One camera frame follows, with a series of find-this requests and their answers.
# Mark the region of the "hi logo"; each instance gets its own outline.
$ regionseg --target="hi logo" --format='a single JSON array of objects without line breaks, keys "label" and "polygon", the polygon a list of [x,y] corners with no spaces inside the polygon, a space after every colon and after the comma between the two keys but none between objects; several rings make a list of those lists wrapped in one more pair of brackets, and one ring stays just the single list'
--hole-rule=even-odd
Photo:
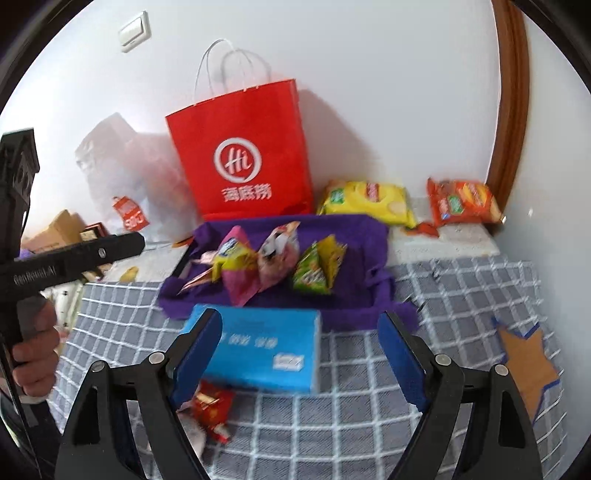
[{"label": "hi logo", "polygon": [[217,172],[232,183],[246,183],[261,171],[261,152],[244,138],[228,138],[220,143],[213,155]]}]

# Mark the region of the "pink snack packet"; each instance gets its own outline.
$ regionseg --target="pink snack packet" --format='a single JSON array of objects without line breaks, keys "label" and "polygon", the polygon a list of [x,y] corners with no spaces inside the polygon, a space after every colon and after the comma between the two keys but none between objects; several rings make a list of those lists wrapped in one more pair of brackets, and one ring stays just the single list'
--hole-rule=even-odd
[{"label": "pink snack packet", "polygon": [[241,226],[232,227],[222,240],[212,270],[212,281],[221,277],[235,307],[243,307],[259,291],[256,252]]},{"label": "pink snack packet", "polygon": [[299,222],[289,222],[275,228],[261,245],[257,256],[261,287],[266,290],[278,284],[296,267],[300,258],[297,238]]}]

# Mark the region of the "gray checkered blanket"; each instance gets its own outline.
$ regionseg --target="gray checkered blanket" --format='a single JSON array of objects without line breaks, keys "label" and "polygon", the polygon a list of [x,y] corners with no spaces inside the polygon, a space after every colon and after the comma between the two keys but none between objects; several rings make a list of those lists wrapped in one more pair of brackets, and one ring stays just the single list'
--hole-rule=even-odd
[{"label": "gray checkered blanket", "polygon": [[[504,256],[432,260],[395,267],[397,298],[425,302],[418,334],[459,365],[488,370],[502,358],[492,316],[522,334],[535,322],[557,370],[560,349],[548,328],[534,267]],[[88,284],[82,311],[64,349],[50,407],[63,430],[91,363],[142,361],[166,350],[182,328],[156,305],[158,283]],[[562,385],[544,394],[534,424],[543,472],[553,478],[565,448]],[[137,404],[130,418],[146,476],[160,478]],[[438,478],[451,478],[470,405],[462,405]],[[401,457],[420,413],[406,403],[375,331],[322,338],[320,392],[285,395],[237,391],[227,446],[208,443],[203,462],[212,479],[384,479]]]}]

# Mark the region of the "white wall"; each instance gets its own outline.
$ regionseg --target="white wall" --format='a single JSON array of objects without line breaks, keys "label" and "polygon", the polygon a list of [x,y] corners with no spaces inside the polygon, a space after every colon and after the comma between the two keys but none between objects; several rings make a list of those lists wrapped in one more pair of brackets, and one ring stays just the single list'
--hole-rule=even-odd
[{"label": "white wall", "polygon": [[[117,31],[142,10],[152,38],[121,53]],[[485,179],[499,99],[489,0],[95,0],[0,115],[0,132],[35,128],[28,232],[64,207],[99,220],[74,149],[117,111],[137,131],[167,132],[164,117],[190,104],[199,58],[218,37],[297,79],[317,189],[345,177],[424,196],[429,175]]]},{"label": "white wall", "polygon": [[562,347],[570,465],[591,433],[591,95],[529,19],[531,103],[519,172],[497,238],[515,260],[535,261]]}]

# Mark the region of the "white plastic bag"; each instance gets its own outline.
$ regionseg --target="white plastic bag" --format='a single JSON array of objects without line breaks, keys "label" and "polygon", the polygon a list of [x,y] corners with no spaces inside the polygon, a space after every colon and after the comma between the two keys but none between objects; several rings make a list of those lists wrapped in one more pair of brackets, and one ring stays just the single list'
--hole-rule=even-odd
[{"label": "white plastic bag", "polygon": [[[115,113],[80,143],[76,163],[109,233],[136,230],[147,242],[177,242],[196,228],[193,197],[168,136],[139,134]],[[125,224],[114,208],[120,199],[141,211]]]}]

